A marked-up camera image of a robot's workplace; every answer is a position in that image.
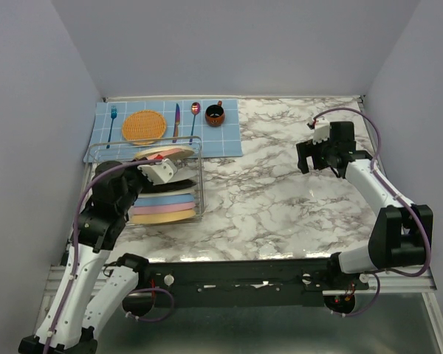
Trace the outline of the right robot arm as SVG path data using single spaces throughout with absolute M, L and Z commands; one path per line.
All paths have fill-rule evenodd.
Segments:
M 340 289 L 350 283 L 351 274 L 426 266 L 433 229 L 430 207 L 402 196 L 377 169 L 368 151 L 356 148 L 353 122 L 321 118 L 309 127 L 312 138 L 296 145 L 300 171 L 335 171 L 361 194 L 376 216 L 367 245 L 332 256 L 333 266 L 324 273 L 326 283 Z

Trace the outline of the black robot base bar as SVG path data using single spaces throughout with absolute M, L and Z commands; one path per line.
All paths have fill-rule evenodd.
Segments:
M 138 293 L 123 300 L 137 315 L 151 308 L 240 308 L 302 305 L 322 307 L 368 289 L 358 274 L 342 274 L 327 258 L 189 263 L 149 263 L 137 284 L 164 293 Z

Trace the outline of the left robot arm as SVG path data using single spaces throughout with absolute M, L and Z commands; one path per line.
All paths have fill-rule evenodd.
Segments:
M 162 160 L 104 162 L 83 190 L 72 223 L 66 268 L 55 299 L 36 333 L 21 340 L 19 353 L 95 353 L 100 333 L 123 298 L 149 281 L 147 261 L 119 265 L 117 278 L 94 295 L 100 272 L 128 222 L 128 212 L 149 180 L 141 167 Z

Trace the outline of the cream and pink plate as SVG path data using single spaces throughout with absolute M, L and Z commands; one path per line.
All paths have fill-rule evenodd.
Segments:
M 162 159 L 180 160 L 191 157 L 193 154 L 194 150 L 187 146 L 169 147 L 168 149 L 151 153 L 150 155 L 147 156 L 147 159 L 162 158 Z

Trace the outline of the cream and yellow plate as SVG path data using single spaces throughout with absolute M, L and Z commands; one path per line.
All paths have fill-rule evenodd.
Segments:
M 151 153 L 154 153 L 154 152 L 157 152 L 160 150 L 165 150 L 165 149 L 168 149 L 169 147 L 172 147 L 172 148 L 177 147 L 178 148 L 181 146 L 186 146 L 186 145 L 165 145 L 165 146 L 149 148 L 147 150 L 143 150 L 143 151 L 140 151 L 139 153 L 135 154 L 134 160 L 141 160 L 144 158 L 147 159 L 147 156 L 150 155 Z

